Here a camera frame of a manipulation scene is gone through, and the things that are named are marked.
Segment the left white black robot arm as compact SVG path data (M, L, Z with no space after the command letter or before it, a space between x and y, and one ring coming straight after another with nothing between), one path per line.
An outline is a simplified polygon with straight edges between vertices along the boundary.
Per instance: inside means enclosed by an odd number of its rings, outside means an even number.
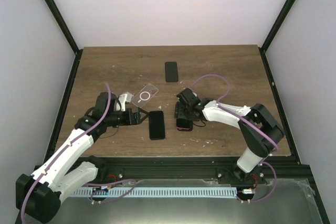
M100 93L62 146L31 175L20 175L16 181L16 207L22 223L26 223L26 215L48 223L74 191L91 181L102 184L106 180L104 162L97 157L90 156L76 169L71 168L107 128L139 125L148 117L148 112L141 108L132 111L125 107L131 98L128 92L120 96Z

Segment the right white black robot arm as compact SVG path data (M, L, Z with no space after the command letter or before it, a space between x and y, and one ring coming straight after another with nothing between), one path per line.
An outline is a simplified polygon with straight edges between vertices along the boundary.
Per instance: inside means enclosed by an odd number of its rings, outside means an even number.
M254 168L270 154L279 150L285 137L280 123L262 104L234 106L212 98L200 99L187 88L176 95L174 117L189 122L218 122L239 129L247 145L233 166L232 176L244 184L252 177Z

